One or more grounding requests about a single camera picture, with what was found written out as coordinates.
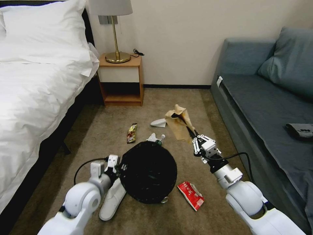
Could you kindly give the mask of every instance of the sofa armrest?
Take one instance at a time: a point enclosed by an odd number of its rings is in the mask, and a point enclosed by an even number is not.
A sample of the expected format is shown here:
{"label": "sofa armrest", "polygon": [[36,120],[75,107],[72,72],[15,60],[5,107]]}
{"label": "sofa armrest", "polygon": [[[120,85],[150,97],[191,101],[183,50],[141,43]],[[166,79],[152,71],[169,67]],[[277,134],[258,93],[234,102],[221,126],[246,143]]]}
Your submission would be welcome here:
{"label": "sofa armrest", "polygon": [[217,63],[214,79],[222,74],[257,74],[274,54],[274,39],[227,38]]}

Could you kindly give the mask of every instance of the table lamp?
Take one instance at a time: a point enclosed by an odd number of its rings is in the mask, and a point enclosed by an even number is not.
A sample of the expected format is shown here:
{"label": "table lamp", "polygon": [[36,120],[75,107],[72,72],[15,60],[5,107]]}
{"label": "table lamp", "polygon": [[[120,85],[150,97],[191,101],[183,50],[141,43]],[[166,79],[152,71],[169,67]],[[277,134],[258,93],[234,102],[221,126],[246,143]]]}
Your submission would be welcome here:
{"label": "table lamp", "polygon": [[130,60],[130,54],[119,52],[116,40],[116,31],[113,16],[129,15],[133,13],[130,0],[89,0],[91,14],[111,16],[115,52],[105,55],[105,60],[110,63],[124,63]]}

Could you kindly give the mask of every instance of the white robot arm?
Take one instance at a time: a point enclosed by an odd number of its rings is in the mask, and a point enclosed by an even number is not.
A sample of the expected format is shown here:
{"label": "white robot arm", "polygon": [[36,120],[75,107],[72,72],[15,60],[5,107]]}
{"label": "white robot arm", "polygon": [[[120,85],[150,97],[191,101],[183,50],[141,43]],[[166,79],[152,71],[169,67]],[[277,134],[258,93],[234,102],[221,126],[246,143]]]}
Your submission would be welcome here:
{"label": "white robot arm", "polygon": [[91,215],[98,208],[101,197],[107,193],[116,179],[117,155],[108,157],[108,166],[92,162],[88,182],[74,185],[66,194],[65,201],[55,215],[41,228],[38,235],[83,235]]}
{"label": "white robot arm", "polygon": [[[232,169],[221,157],[215,140],[204,135],[193,136],[194,155],[210,165],[210,171],[222,188],[227,190],[226,200],[255,235],[304,235],[305,233],[284,213],[277,210],[251,182],[240,181],[242,172]],[[251,216],[263,211],[258,219]]]}

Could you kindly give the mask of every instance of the wall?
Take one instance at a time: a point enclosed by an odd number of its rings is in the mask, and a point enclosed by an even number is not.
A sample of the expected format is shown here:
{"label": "wall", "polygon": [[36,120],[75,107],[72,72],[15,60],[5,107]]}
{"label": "wall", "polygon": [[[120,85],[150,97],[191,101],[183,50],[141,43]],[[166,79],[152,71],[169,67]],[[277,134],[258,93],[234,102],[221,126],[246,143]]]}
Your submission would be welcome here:
{"label": "wall", "polygon": [[[312,0],[132,0],[132,7],[118,17],[117,41],[120,51],[145,53],[146,84],[210,85],[226,37],[313,27]],[[98,51],[114,51],[112,26],[90,20]]]}

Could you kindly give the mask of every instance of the baseboard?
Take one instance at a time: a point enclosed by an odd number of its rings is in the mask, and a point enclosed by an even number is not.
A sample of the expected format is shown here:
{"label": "baseboard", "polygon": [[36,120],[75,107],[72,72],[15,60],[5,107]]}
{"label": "baseboard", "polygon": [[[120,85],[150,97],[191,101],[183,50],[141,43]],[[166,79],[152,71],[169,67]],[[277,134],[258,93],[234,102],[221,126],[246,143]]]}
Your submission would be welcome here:
{"label": "baseboard", "polygon": [[210,89],[211,85],[160,85],[144,84],[144,88],[174,88],[174,89]]}

